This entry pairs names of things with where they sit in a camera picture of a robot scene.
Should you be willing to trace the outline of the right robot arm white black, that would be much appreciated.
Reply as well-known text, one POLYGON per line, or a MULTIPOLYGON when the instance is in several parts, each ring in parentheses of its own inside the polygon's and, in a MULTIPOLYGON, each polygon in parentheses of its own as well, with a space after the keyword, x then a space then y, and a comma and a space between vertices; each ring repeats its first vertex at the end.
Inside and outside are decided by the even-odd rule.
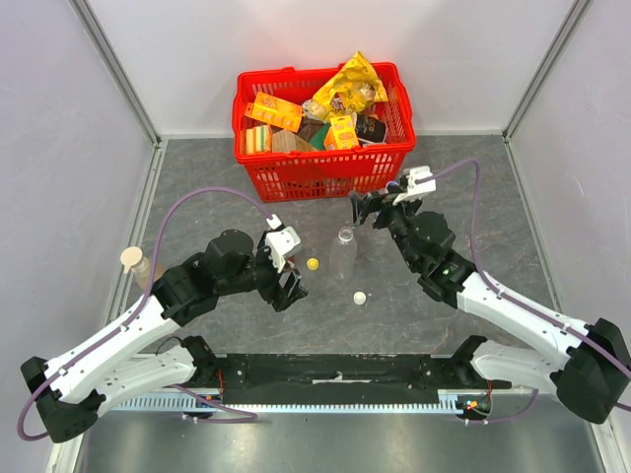
POLYGON ((527 344, 510 356, 489 341, 452 362, 454 381, 466 388, 485 377, 552 392, 573 414, 603 423, 630 382, 630 352, 621 330, 537 304, 487 275, 453 249, 445 217, 421 202, 372 191, 348 195, 356 225, 375 215, 374 229, 389 231, 403 261, 434 301, 483 318, 527 344))

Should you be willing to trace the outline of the clear bottle blue cap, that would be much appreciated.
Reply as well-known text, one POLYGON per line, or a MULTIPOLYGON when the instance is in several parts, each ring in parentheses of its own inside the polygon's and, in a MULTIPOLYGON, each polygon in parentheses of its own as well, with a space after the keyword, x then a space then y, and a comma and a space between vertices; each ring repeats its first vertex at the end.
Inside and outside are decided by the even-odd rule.
POLYGON ((401 188, 399 186, 399 183, 397 181, 390 181, 387 185, 386 185, 386 190, 389 194, 397 194, 401 192, 401 188))

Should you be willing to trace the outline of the small white bottle cap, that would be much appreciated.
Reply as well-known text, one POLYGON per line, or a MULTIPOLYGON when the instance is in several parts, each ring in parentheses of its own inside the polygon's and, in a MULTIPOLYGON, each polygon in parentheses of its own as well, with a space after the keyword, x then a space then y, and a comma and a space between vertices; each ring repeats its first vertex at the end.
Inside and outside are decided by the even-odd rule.
POLYGON ((366 300, 367 300, 367 296, 366 296, 366 294, 365 294, 365 293, 363 293, 363 292, 356 292, 356 293, 353 295, 353 301, 354 301, 354 303, 355 303, 355 304, 357 304, 357 305, 364 304, 364 303, 366 302, 366 300))

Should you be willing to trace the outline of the clear plastic bottle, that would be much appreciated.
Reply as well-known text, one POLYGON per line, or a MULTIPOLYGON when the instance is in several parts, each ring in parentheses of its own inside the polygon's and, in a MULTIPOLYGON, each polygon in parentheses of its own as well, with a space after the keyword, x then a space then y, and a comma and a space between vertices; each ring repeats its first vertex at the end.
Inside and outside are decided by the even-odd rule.
POLYGON ((358 244, 352 227, 342 227, 335 237, 329 256, 332 276, 340 281, 348 280, 352 274, 358 244))

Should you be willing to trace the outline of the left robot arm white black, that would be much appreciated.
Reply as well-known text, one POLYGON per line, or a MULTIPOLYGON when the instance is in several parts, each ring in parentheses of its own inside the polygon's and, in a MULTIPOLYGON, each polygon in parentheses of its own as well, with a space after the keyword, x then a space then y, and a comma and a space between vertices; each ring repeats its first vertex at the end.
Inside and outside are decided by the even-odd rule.
POLYGON ((217 357, 200 336, 188 336, 147 359, 134 357, 214 310, 222 297, 256 291, 275 311, 304 298, 308 292, 290 264, 301 246, 291 227, 266 231, 260 241, 224 231, 205 251, 168 269, 149 294, 80 346, 54 359, 25 361, 21 373, 44 436, 66 442, 131 398, 161 387, 203 387, 218 380, 217 357))

